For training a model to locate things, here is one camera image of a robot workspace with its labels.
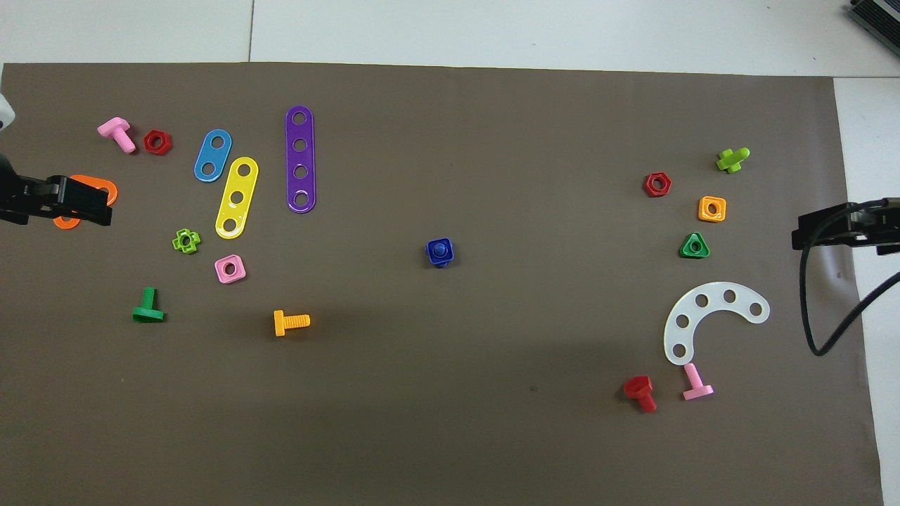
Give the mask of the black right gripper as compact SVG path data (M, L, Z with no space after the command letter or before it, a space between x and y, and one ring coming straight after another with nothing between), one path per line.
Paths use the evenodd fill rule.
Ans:
M851 236L851 247L875 247L877 255L899 253L899 199L878 199L858 204L851 214L851 205L835 205L797 217L792 231L792 249L800 251L814 231L833 215L838 215L821 230L814 245L843 244Z

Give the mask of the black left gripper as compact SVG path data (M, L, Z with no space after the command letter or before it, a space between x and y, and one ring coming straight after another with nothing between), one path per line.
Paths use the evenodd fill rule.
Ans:
M21 176L8 157L1 157L1 218L26 225L32 216L63 217L64 227L76 227L81 221L109 226L115 202L115 184L94 176L50 176L47 179Z

